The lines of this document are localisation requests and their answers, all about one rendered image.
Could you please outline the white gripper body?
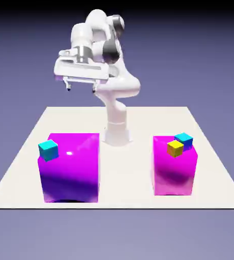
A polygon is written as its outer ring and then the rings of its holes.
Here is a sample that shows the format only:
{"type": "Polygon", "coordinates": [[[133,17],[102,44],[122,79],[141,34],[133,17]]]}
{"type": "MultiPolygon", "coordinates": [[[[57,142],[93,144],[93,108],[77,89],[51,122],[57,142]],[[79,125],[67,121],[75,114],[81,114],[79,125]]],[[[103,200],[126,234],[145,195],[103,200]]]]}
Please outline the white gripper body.
{"type": "Polygon", "coordinates": [[[88,58],[87,63],[77,62],[76,56],[60,56],[54,65],[54,74],[57,80],[63,81],[63,77],[68,78],[68,82],[104,83],[109,78],[109,66],[106,63],[93,62],[88,58]]]}

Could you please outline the small cyan cube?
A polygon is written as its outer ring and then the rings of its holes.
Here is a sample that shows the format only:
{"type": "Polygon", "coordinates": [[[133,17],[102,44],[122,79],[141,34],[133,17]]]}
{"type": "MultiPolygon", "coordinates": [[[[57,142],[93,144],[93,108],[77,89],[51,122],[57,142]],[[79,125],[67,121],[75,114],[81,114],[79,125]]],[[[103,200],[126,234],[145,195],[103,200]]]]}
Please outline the small cyan cube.
{"type": "Polygon", "coordinates": [[[186,133],[177,134],[174,139],[184,145],[183,151],[190,150],[193,146],[193,137],[186,133]]]}
{"type": "Polygon", "coordinates": [[[50,161],[58,158],[59,148],[58,144],[53,140],[47,140],[43,143],[38,144],[40,157],[45,161],[50,161]]]}

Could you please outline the large magenta box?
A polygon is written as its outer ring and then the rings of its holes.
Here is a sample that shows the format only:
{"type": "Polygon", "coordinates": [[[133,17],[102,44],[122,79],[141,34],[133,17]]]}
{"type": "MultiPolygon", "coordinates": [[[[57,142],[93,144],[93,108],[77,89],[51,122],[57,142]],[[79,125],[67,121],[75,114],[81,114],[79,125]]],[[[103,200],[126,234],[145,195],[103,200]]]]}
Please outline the large magenta box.
{"type": "Polygon", "coordinates": [[[51,133],[58,157],[46,161],[48,149],[39,144],[38,167],[44,202],[96,203],[100,186],[98,133],[51,133]]]}
{"type": "Polygon", "coordinates": [[[153,136],[152,185],[156,196],[190,196],[192,194],[198,154],[194,147],[178,157],[167,152],[174,136],[153,136]]]}

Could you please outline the small yellow cube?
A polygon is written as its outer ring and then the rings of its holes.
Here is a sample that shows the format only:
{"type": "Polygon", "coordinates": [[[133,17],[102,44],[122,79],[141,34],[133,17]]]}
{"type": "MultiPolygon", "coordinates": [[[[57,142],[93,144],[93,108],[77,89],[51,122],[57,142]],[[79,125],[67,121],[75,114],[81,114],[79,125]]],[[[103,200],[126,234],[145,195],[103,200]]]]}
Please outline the small yellow cube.
{"type": "Polygon", "coordinates": [[[178,157],[183,154],[184,144],[178,140],[167,143],[167,153],[172,157],[178,157]]]}

